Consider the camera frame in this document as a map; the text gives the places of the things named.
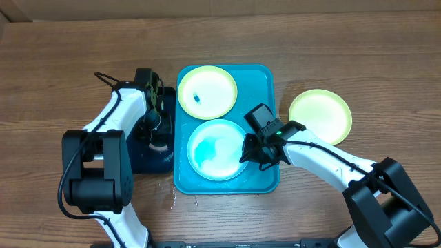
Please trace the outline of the light blue plate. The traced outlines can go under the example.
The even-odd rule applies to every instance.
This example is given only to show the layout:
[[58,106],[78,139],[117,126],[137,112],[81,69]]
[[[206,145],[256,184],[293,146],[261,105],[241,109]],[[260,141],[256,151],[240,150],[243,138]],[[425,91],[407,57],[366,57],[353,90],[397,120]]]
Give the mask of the light blue plate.
[[247,166],[240,162],[245,131],[232,121],[214,119],[199,125],[187,144],[193,170],[203,178],[224,181],[238,176]]

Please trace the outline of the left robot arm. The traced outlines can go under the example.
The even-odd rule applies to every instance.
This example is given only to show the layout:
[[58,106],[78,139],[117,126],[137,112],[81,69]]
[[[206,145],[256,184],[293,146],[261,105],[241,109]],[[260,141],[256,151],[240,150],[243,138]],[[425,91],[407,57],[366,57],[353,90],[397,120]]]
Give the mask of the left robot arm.
[[113,247],[155,247],[131,204],[134,175],[172,170],[176,91],[150,68],[137,69],[131,81],[94,75],[110,86],[111,99],[91,123],[62,137],[59,209],[95,219]]

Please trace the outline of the yellow-green plate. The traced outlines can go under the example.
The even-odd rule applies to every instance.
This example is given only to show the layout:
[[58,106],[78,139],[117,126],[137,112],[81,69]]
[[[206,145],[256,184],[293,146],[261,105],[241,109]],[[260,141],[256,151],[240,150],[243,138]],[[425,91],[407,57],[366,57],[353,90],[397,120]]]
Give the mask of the yellow-green plate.
[[220,118],[236,103],[238,87],[223,68],[204,65],[191,69],[178,82],[178,102],[190,116],[201,120]]
[[344,141],[352,128],[352,114],[347,103],[336,93],[323,89],[299,94],[289,107],[290,121],[306,126],[330,145]]

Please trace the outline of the green scouring sponge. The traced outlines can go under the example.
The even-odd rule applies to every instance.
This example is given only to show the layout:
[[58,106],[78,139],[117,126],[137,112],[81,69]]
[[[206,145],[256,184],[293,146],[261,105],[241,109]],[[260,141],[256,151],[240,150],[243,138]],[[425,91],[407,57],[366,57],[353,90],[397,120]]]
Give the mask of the green scouring sponge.
[[149,148],[156,152],[166,152],[169,149],[165,140],[150,141]]

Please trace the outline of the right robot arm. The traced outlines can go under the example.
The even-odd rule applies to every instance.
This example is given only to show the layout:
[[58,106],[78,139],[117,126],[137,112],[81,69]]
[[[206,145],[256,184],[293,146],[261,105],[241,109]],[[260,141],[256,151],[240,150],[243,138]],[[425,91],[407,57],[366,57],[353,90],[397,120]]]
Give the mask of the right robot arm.
[[265,171],[284,161],[315,174],[342,193],[352,226],[330,247],[415,247],[413,240],[428,227],[440,228],[404,167],[392,158],[360,158],[330,145],[295,121],[283,124],[263,103],[245,120],[241,161]]

